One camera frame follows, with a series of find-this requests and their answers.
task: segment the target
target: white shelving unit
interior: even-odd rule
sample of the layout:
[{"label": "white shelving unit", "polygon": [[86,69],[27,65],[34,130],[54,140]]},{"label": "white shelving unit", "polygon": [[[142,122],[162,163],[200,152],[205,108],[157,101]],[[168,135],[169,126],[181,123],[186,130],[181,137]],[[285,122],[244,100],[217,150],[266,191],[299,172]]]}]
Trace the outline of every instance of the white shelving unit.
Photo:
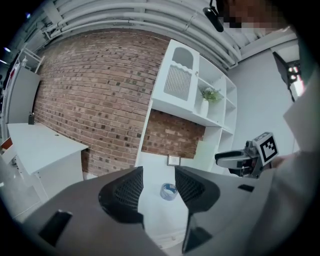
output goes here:
[{"label": "white shelving unit", "polygon": [[[218,90],[220,99],[210,102],[208,113],[203,116],[201,91],[207,88]],[[198,142],[190,166],[223,173],[224,169],[215,164],[215,154],[231,150],[237,120],[237,88],[215,65],[194,49],[171,40],[155,81],[149,109],[205,126],[203,140]]]}]

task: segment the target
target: white vase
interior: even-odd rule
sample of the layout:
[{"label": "white vase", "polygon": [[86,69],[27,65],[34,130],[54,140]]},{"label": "white vase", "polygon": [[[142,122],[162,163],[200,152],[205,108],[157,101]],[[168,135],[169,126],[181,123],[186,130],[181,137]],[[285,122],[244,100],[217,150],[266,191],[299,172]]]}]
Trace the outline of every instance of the white vase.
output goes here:
[{"label": "white vase", "polygon": [[209,101],[202,99],[201,107],[200,107],[200,116],[206,118],[209,110]]}]

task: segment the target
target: white ceiling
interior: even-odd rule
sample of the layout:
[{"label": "white ceiling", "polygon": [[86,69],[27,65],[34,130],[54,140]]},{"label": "white ceiling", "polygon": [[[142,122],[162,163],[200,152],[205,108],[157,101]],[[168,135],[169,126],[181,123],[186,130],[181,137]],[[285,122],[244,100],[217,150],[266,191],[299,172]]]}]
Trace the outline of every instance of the white ceiling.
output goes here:
[{"label": "white ceiling", "polygon": [[42,46],[71,35],[102,28],[152,31],[180,41],[226,72],[238,62],[296,38],[292,31],[266,34],[263,30],[231,29],[219,33],[202,9],[210,0],[48,0],[18,31],[11,56],[27,47]]}]

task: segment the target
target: cabinet door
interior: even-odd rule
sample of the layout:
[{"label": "cabinet door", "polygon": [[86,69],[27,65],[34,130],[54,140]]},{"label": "cabinet door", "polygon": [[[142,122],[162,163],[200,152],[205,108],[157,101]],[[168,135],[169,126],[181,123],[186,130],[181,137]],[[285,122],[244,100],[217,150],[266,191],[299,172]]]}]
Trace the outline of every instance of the cabinet door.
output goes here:
[{"label": "cabinet door", "polygon": [[152,98],[192,111],[195,105],[199,53],[171,40],[162,60]]}]

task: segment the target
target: white floor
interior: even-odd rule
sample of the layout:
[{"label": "white floor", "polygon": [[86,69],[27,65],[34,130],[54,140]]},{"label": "white floor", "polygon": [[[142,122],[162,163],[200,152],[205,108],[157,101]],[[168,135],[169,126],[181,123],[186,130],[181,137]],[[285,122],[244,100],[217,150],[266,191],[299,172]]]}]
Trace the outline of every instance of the white floor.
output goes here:
[{"label": "white floor", "polygon": [[27,187],[16,165],[6,165],[0,157],[0,196],[8,212],[18,222],[23,222],[42,205],[33,187]]}]

